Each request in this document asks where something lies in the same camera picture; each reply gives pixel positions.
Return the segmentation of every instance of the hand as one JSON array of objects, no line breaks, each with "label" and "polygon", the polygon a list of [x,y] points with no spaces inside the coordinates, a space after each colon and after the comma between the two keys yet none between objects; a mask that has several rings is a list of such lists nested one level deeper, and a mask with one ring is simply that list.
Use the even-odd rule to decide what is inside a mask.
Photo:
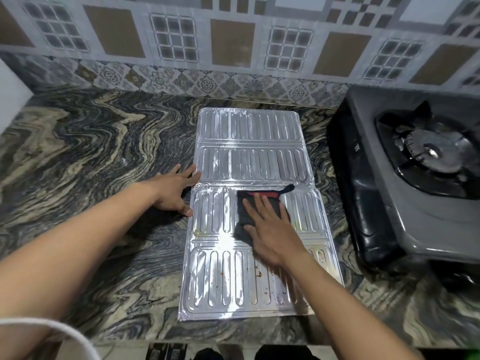
[{"label": "hand", "polygon": [[177,164],[167,174],[157,174],[142,183],[149,186],[153,192],[155,200],[153,206],[163,211],[178,211],[191,217],[194,212],[183,201],[182,191],[195,185],[200,180],[202,173],[196,172],[190,176],[197,168],[195,164],[190,165],[182,173],[178,173],[180,167],[180,164]]},{"label": "hand", "polygon": [[253,250],[268,263],[287,267],[289,260],[307,250],[290,224],[284,204],[280,202],[281,217],[278,217],[267,197],[260,198],[258,193],[254,197],[256,211],[247,199],[243,200],[247,213],[255,221],[255,227],[244,226],[253,239]]}]

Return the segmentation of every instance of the white wall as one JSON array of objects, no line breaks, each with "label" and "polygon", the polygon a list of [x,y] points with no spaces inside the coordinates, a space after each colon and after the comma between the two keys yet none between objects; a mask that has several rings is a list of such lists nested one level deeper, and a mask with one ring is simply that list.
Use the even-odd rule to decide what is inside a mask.
[{"label": "white wall", "polygon": [[32,91],[0,59],[0,133],[32,95]]}]

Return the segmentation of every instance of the black pot holder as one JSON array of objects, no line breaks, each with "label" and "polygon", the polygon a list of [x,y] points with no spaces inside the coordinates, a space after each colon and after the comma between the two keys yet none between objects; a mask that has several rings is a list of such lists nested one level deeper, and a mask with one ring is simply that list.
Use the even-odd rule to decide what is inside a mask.
[{"label": "black pot holder", "polygon": [[243,206],[243,199],[246,198],[250,205],[255,208],[255,198],[254,194],[259,193],[260,197],[268,197],[268,201],[273,207],[275,213],[280,217],[280,196],[284,193],[292,192],[295,189],[293,184],[289,184],[282,190],[239,190],[237,192],[237,213],[238,213],[238,222],[235,225],[235,231],[233,232],[233,237],[237,240],[244,242],[250,246],[254,245],[250,234],[243,228],[245,225],[255,226],[253,218],[249,216],[245,206]]}]

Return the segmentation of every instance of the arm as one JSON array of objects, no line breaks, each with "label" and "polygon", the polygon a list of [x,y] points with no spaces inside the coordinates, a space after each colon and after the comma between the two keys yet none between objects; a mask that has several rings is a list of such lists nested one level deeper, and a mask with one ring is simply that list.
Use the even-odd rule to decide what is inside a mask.
[{"label": "arm", "polygon": [[[177,174],[133,183],[123,191],[48,230],[0,261],[0,318],[61,318],[103,259],[150,206],[191,216],[181,193],[200,173],[192,165]],[[21,359],[49,333],[24,326],[0,327],[0,359]]]},{"label": "arm", "polygon": [[266,197],[255,195],[257,211],[243,200],[255,227],[245,226],[253,249],[274,266],[283,266],[297,281],[317,318],[345,360],[414,360],[397,335],[348,293],[309,254],[289,222],[285,206],[277,216]]}]

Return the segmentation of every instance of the aluminum foil stove guard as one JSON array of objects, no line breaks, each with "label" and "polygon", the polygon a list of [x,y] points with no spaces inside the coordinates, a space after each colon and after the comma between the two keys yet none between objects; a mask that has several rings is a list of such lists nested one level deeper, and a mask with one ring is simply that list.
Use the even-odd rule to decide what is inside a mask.
[{"label": "aluminum foil stove guard", "polygon": [[297,113],[203,108],[194,163],[202,177],[191,192],[179,321],[313,314],[283,270],[267,268],[233,237],[238,190],[280,190],[294,183],[281,196],[292,225],[343,285]]}]

